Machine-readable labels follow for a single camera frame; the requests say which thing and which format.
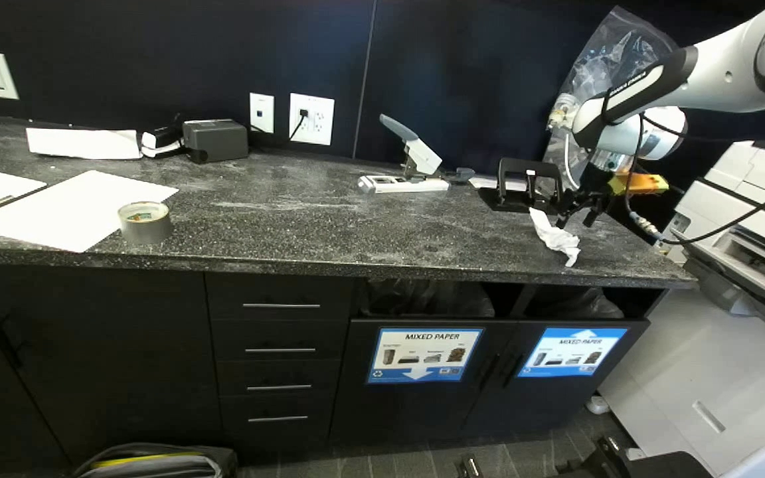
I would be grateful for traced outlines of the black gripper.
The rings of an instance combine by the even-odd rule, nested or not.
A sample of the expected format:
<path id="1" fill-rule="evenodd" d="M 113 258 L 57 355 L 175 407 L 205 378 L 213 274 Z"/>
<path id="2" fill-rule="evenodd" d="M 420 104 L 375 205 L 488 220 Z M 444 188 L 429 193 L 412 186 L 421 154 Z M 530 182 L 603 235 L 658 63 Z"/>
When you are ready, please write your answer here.
<path id="1" fill-rule="evenodd" d="M 596 182 L 596 186 L 587 186 L 578 192 L 578 201 L 550 201 L 546 205 L 546 216 L 555 223 L 567 220 L 573 212 L 578 212 L 581 208 L 592 216 L 608 212 L 615 201 L 615 192 L 611 182 Z"/>

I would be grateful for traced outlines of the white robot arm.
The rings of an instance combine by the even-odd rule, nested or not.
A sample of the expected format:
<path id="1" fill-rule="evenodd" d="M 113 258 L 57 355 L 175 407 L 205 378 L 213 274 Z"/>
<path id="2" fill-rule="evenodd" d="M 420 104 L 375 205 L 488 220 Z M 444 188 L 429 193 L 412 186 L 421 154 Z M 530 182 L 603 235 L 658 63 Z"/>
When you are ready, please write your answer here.
<path id="1" fill-rule="evenodd" d="M 543 160 L 557 170 L 551 212 L 596 216 L 614 176 L 666 160 L 683 142 L 688 112 L 765 112 L 765 8 L 692 46 L 611 8 L 546 113 Z"/>

